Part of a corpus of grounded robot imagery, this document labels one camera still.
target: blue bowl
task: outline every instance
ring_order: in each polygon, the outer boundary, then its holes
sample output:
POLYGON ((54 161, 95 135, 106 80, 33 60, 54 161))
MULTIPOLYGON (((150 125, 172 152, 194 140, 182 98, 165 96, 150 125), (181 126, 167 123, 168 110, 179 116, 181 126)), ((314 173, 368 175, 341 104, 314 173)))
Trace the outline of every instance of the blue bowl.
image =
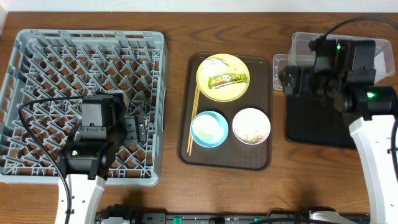
POLYGON ((193 121, 191 123, 190 130, 191 130, 191 135, 192 135, 193 140, 198 145, 200 145, 202 147, 216 147, 216 146, 219 146, 221 143, 223 143, 225 141, 225 139, 226 139, 226 137, 228 135, 228 123, 226 122, 226 119, 223 117, 223 115, 221 115, 221 114, 219 114, 217 112, 214 112, 214 111, 204 111, 204 112, 198 114, 193 119, 193 121), (218 122, 218 126, 220 127, 219 131, 218 131, 218 134, 215 137, 211 138, 211 139, 200 139, 198 136, 195 135, 195 133, 193 132, 193 129, 192 129, 192 124, 193 124, 194 120, 198 116, 204 115, 204 114, 207 114, 207 115, 210 115, 210 116, 214 117, 217 120, 217 122, 218 122))

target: tray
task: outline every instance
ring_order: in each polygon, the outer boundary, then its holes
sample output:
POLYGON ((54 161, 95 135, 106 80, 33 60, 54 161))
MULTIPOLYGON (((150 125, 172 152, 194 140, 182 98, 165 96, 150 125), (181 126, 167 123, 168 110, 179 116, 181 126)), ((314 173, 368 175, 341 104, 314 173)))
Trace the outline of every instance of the tray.
MULTIPOLYGON (((18 106, 29 100, 124 90, 130 114, 149 120, 147 142, 121 147, 106 184, 158 183, 169 52, 159 32, 22 30, 0 92, 0 181, 57 184, 48 158, 26 135, 18 106)), ((81 123, 81 100, 36 104, 30 127, 54 158, 69 130, 81 123)))
POLYGON ((242 170, 263 170, 271 163, 272 129, 269 137, 254 146, 239 141, 232 130, 235 114, 245 108, 257 108, 269 118, 272 127, 272 75, 268 60, 261 57, 237 56, 250 71, 250 85, 245 94, 237 100, 220 103, 200 93, 197 114, 212 110, 222 114, 229 126, 228 136, 223 144, 214 148, 192 144, 192 154, 187 152, 189 129, 192 118, 193 100, 196 87, 196 72, 204 59, 213 54, 199 53, 190 60, 185 96, 185 113, 183 114, 182 133, 178 148, 179 158, 186 164, 224 167, 242 170))

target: gray dish rack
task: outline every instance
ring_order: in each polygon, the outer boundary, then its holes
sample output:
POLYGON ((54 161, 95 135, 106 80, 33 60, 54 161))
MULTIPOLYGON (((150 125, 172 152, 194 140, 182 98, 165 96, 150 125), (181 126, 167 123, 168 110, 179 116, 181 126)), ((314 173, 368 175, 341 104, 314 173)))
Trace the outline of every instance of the gray dish rack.
MULTIPOLYGON (((58 174, 26 135, 18 107, 30 100, 123 90, 130 115, 149 121, 147 142, 121 147, 107 184, 152 186, 162 167, 169 51, 160 32, 22 30, 0 91, 0 182, 56 184, 58 174)), ((81 100, 35 104, 24 111, 54 158, 81 123, 81 100)))

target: plastic crate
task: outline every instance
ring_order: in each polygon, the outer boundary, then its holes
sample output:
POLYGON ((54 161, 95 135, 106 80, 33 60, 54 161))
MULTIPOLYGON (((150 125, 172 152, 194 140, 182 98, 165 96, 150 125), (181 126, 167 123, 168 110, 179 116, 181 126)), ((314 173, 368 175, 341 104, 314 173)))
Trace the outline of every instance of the plastic crate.
MULTIPOLYGON (((158 183, 164 140, 163 115, 169 52, 159 32, 22 30, 0 91, 0 181, 58 183, 48 158, 26 136, 20 104, 38 98, 123 90, 127 111, 149 121, 147 142, 121 147, 109 170, 111 185, 158 183)), ((81 100, 26 109, 30 127, 54 158, 69 130, 81 123, 81 100)))
MULTIPOLYGON (((318 38, 322 34, 297 32, 292 37, 292 46, 288 55, 274 56, 274 89, 282 90, 282 85, 278 79, 278 72, 282 71, 286 65, 313 65, 315 63, 315 53, 312 52, 308 43, 318 38)), ((392 53, 392 46, 388 40, 373 39, 367 37, 352 37, 345 35, 327 36, 328 40, 343 39, 343 40, 374 40, 376 43, 376 51, 374 55, 374 68, 376 69, 376 77, 374 82, 382 80, 383 78, 395 74, 394 55, 392 53)))

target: clear plastic container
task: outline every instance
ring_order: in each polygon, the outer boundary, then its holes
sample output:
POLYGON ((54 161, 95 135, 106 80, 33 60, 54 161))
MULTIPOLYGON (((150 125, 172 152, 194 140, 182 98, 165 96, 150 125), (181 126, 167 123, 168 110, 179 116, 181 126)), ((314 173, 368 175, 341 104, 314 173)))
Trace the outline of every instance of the clear plastic container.
MULTIPOLYGON (((275 55, 273 63, 274 89, 282 90, 282 85, 278 79, 278 73, 287 65, 313 65, 315 63, 315 53, 311 52, 308 43, 322 34, 297 32, 293 35, 292 46, 287 55, 275 55)), ((372 39, 367 37, 352 37, 345 35, 328 35, 328 40, 374 40, 376 43, 376 52, 374 58, 374 68, 376 77, 374 82, 395 74, 394 55, 392 46, 388 40, 372 39)))

